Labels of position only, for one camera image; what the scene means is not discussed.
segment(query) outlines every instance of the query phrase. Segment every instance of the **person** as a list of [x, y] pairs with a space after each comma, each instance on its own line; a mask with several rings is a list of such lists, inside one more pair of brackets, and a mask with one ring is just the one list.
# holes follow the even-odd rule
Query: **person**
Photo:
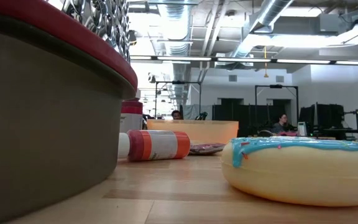
[[281, 114], [281, 116], [278, 118], [278, 122], [273, 125], [272, 133], [278, 134], [285, 132], [285, 126], [287, 125], [287, 115]]
[[183, 119], [182, 118], [182, 116], [181, 116], [181, 113], [180, 113], [180, 111], [178, 111], [178, 110], [174, 110], [174, 111], [172, 111], [172, 118], [173, 119]]

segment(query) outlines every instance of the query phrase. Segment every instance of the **red rim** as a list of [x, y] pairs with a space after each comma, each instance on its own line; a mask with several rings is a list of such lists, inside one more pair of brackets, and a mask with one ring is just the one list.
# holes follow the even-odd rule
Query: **red rim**
[[43, 0], [0, 0], [0, 14], [26, 22], [86, 52], [137, 89], [136, 73], [124, 58], [108, 43], [49, 3]]

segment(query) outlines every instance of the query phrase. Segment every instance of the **glue bottle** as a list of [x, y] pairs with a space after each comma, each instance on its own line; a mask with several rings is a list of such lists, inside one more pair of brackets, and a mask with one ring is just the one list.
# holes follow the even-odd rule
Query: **glue bottle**
[[181, 131], [130, 130], [119, 134], [118, 158], [129, 161], [181, 159], [190, 151], [190, 139]]

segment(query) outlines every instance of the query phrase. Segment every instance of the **wooden table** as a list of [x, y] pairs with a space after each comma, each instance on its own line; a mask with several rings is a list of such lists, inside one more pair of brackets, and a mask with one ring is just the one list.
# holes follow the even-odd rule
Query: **wooden table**
[[348, 224], [358, 223], [358, 207], [308, 207], [243, 194], [223, 178], [219, 156], [190, 156], [120, 161], [102, 184], [12, 223]]

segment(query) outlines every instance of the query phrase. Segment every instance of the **blue frosting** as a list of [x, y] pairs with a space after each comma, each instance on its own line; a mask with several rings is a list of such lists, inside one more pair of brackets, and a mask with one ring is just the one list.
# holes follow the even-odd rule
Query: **blue frosting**
[[240, 167], [243, 158], [250, 153], [268, 148], [280, 149], [282, 147], [304, 146], [324, 150], [358, 151], [358, 142], [315, 140], [301, 137], [235, 138], [231, 142], [233, 144], [234, 167]]

